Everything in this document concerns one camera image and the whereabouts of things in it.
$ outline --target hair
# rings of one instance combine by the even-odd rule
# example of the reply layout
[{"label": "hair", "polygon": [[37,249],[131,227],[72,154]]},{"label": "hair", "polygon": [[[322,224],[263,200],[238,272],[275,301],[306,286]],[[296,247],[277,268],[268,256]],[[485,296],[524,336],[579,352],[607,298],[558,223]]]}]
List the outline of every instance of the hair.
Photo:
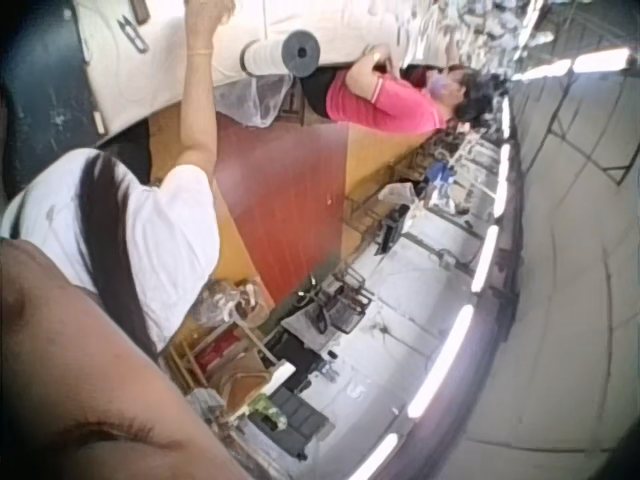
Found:
[{"label": "hair", "polygon": [[82,171],[78,203],[86,250],[80,251],[106,313],[156,361],[158,352],[147,328],[127,249],[129,191],[116,178],[116,167],[117,160],[111,155],[98,153]]},{"label": "hair", "polygon": [[460,86],[464,87],[464,100],[454,109],[455,118],[472,126],[481,121],[485,113],[493,108],[493,90],[482,78],[479,71],[465,68],[465,73],[460,79]]}]

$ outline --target white fabric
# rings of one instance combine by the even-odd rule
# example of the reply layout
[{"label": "white fabric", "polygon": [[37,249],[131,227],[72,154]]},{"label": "white fabric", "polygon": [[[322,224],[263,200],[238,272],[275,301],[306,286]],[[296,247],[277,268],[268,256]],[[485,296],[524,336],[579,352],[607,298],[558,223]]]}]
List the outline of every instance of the white fabric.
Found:
[{"label": "white fabric", "polygon": [[[21,238],[37,245],[71,283],[96,291],[84,267],[80,240],[78,181],[96,150],[74,150],[45,170],[28,187],[21,218]],[[207,175],[182,165],[159,188],[141,185],[122,164],[130,197],[127,247],[131,268],[151,338],[163,348],[218,261],[220,238]],[[9,205],[0,228],[7,237],[21,193]]]}]

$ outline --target worker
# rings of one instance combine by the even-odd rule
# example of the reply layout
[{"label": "worker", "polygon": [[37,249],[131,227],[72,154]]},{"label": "worker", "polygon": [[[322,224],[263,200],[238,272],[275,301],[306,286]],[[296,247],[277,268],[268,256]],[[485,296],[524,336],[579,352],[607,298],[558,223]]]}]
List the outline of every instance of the worker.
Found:
[{"label": "worker", "polygon": [[[383,66],[386,73],[378,71]],[[491,106],[476,70],[425,70],[421,85],[402,76],[388,46],[378,45],[350,68],[320,67],[301,84],[320,117],[391,133],[429,133],[451,119],[471,122]]]},{"label": "worker", "polygon": [[167,345],[213,272],[219,233],[212,38],[233,0],[188,0],[183,152],[157,188],[109,154],[75,150],[9,205],[0,234],[39,247],[151,358]]},{"label": "worker", "polygon": [[48,255],[0,240],[0,266],[3,478],[249,479]]}]

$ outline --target cloth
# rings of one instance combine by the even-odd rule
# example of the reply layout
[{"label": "cloth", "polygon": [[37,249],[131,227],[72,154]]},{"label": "cloth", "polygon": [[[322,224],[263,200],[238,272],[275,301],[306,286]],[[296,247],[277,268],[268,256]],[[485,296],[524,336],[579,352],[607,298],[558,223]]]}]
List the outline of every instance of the cloth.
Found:
[{"label": "cloth", "polygon": [[327,113],[336,122],[351,122],[389,133],[427,133],[446,124],[436,102],[410,83],[381,75],[377,94],[369,102],[353,94],[340,70],[327,95]]},{"label": "cloth", "polygon": [[311,110],[319,117],[330,120],[327,113],[327,96],[339,71],[337,67],[319,67],[308,77],[300,79],[302,93]]},{"label": "cloth", "polygon": [[[82,169],[96,153],[81,149],[60,158],[13,200],[0,226],[0,235],[9,236],[26,192],[20,238],[37,245],[71,283],[91,292],[96,289],[82,261],[77,190]],[[207,175],[191,165],[171,170],[159,188],[141,185],[120,163],[116,175],[129,187],[131,269],[151,338],[160,350],[218,261],[213,194]]]}]

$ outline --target table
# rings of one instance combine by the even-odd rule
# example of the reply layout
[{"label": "table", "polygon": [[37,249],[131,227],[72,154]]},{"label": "table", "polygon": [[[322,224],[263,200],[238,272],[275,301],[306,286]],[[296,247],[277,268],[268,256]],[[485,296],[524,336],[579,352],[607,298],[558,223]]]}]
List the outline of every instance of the table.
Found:
[{"label": "table", "polygon": [[[214,84],[246,76],[240,54],[248,43],[298,29],[318,38],[321,65],[352,62],[366,46],[382,42],[403,58],[408,38],[398,34],[396,17],[384,11],[371,15],[362,3],[236,0],[234,16],[214,37]],[[146,53],[139,53],[118,25],[123,16],[133,19],[129,0],[74,4],[87,76],[107,136],[180,100],[186,65],[183,0],[147,0],[150,20],[137,26],[149,45]]]}]

